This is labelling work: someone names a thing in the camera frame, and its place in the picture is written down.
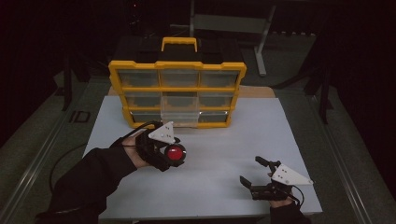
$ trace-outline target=sleeve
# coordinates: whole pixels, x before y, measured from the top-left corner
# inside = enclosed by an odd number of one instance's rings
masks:
[[[49,209],[36,223],[98,223],[106,197],[135,170],[123,147],[91,150],[57,181]]]
[[[300,208],[291,203],[278,208],[270,208],[271,224],[311,224],[311,220],[303,215]]]

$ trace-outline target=table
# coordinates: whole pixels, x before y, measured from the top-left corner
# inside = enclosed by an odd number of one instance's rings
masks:
[[[105,97],[85,154],[131,131],[120,109],[118,96]],[[146,167],[126,176],[107,198],[100,218],[262,217],[269,214],[269,203],[253,201],[239,182],[242,175],[253,185],[269,183],[269,168],[255,162],[256,156],[280,160],[309,177],[277,98],[239,98],[229,128],[178,128],[175,136],[187,149],[185,163],[165,172]],[[321,212],[314,187],[299,188],[305,196],[302,211]],[[294,195],[301,198],[298,192]]]

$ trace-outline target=yellow frame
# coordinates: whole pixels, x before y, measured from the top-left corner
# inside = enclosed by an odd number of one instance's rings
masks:
[[[197,50],[195,38],[181,38],[181,37],[165,37],[163,40],[163,48],[165,44],[194,44],[195,50]],[[156,63],[136,63],[134,61],[111,61],[109,66],[110,70],[110,81],[113,89],[119,95],[122,103],[122,114],[128,121],[128,124],[136,128],[143,122],[134,122],[130,111],[160,111],[160,107],[150,106],[129,106],[125,97],[126,92],[131,91],[221,91],[221,92],[232,92],[233,99],[230,106],[200,106],[201,111],[228,111],[228,115],[225,122],[198,122],[197,128],[225,128],[231,123],[231,114],[235,110],[236,101],[239,94],[239,84],[242,78],[245,76],[247,67],[244,63],[221,63],[221,64],[204,64],[201,62],[165,62],[158,61]],[[198,80],[195,87],[169,87],[162,86],[161,81],[161,70],[163,69],[193,69],[198,71]],[[118,70],[122,69],[139,69],[139,70],[157,70],[157,78],[159,85],[156,87],[133,87],[133,86],[122,86]],[[239,75],[236,78],[233,87],[203,87],[201,86],[201,71],[205,70],[218,70],[218,71],[239,71]]]

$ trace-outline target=organizer drawer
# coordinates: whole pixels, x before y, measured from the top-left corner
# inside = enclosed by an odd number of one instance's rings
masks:
[[[173,121],[175,127],[196,127],[199,104],[196,92],[163,92],[161,118],[163,122]]]
[[[201,106],[231,106],[233,92],[203,91],[198,93]]]
[[[159,91],[127,91],[125,99],[128,106],[160,107],[161,105]]]
[[[200,112],[198,122],[226,122],[228,111],[202,111]]]
[[[201,71],[202,87],[234,87],[239,71],[203,70]]]
[[[131,116],[134,122],[148,122],[152,120],[161,121],[161,112],[160,111],[130,111]]]
[[[158,87],[155,69],[118,69],[122,87]]]
[[[197,87],[198,71],[193,69],[163,69],[160,71],[164,87]]]

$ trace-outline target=yellow storage organizer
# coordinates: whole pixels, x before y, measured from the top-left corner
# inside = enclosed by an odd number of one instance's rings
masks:
[[[162,120],[175,127],[223,128],[231,123],[247,68],[234,40],[125,36],[109,70],[131,127]]]

